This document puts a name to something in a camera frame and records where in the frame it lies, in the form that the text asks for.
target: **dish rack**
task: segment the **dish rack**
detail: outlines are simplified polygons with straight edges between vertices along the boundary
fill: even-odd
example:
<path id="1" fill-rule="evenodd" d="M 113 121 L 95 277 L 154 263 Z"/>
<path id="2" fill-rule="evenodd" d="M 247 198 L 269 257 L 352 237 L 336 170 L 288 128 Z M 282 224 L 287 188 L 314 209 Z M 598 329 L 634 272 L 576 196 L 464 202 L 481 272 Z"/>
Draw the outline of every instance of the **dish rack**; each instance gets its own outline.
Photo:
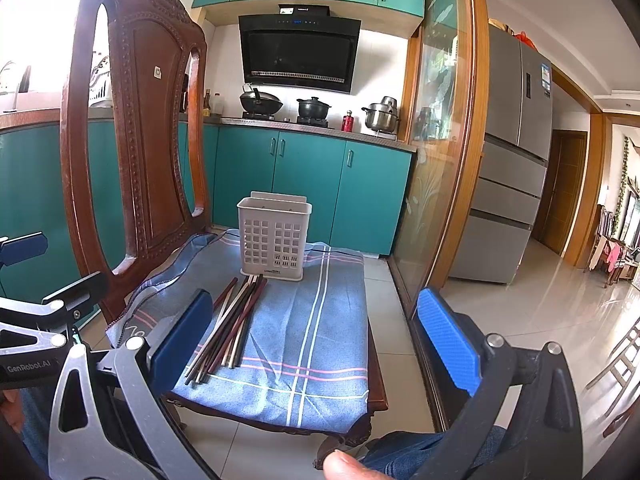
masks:
<path id="1" fill-rule="evenodd" d="M 89 108 L 112 107 L 111 67 L 109 56 L 104 56 L 100 63 L 91 70 L 89 81 Z"/>
<path id="2" fill-rule="evenodd" d="M 241 272 L 298 282 L 311 204 L 306 197 L 252 192 L 238 203 Z"/>

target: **ceiling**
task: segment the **ceiling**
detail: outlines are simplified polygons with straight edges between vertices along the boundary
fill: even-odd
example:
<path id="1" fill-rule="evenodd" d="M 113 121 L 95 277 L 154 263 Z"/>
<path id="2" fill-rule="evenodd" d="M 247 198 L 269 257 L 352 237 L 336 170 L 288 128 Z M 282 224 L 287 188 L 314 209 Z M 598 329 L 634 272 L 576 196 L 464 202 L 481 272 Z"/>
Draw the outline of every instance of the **ceiling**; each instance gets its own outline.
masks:
<path id="1" fill-rule="evenodd" d="M 640 114 L 640 46 L 611 0 L 487 0 L 603 110 Z"/>

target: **screw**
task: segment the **screw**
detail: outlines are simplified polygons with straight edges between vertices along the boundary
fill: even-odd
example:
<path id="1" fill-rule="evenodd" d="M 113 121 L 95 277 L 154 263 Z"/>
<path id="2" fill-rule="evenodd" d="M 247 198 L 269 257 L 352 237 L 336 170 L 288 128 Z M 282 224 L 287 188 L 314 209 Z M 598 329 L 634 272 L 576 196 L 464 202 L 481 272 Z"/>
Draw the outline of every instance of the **screw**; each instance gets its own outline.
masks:
<path id="1" fill-rule="evenodd" d="M 127 339 L 125 345 L 129 350 L 137 350 L 144 344 L 145 340 L 142 339 L 139 335 L 135 335 Z"/>
<path id="2" fill-rule="evenodd" d="M 546 349 L 549 350 L 549 353 L 553 355 L 558 355 L 562 353 L 562 347 L 555 341 L 552 341 L 551 343 L 546 345 Z"/>
<path id="3" fill-rule="evenodd" d="M 489 334 L 486 337 L 486 341 L 491 348 L 500 348 L 504 345 L 504 338 L 500 334 Z"/>

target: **white tile wall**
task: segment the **white tile wall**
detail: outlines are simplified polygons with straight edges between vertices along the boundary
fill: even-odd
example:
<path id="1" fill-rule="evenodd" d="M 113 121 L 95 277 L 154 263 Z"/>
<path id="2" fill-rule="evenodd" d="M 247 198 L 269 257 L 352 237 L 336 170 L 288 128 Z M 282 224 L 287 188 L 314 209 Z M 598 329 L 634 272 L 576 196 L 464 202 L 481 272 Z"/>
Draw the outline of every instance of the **white tile wall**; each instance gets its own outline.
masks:
<path id="1" fill-rule="evenodd" d="M 364 125 L 365 113 L 361 108 L 380 102 L 385 95 L 395 97 L 398 106 L 401 104 L 406 47 L 404 38 L 361 30 L 351 94 L 287 86 L 260 85 L 258 89 L 274 94 L 283 102 L 276 114 L 279 120 L 289 118 L 295 122 L 298 115 L 296 99 L 316 96 L 332 107 L 327 115 L 330 127 L 340 129 L 342 117 L 347 110 L 352 110 L 353 131 L 371 133 Z M 207 53 L 205 88 L 210 88 L 211 94 L 218 92 L 221 95 L 225 117 L 242 116 L 239 96 L 243 83 L 239 28 L 237 25 L 216 27 Z"/>

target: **jeans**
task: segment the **jeans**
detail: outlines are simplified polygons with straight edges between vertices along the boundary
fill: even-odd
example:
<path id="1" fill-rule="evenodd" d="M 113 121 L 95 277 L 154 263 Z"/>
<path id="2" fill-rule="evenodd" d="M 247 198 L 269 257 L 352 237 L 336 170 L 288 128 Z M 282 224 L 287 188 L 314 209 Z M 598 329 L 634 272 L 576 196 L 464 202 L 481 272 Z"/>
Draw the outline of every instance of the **jeans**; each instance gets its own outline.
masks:
<path id="1" fill-rule="evenodd" d="M 492 427 L 472 467 L 489 462 L 496 455 L 505 429 Z M 362 459 L 362 464 L 391 476 L 408 480 L 438 447 L 444 433 L 408 433 L 395 431 L 377 441 Z"/>

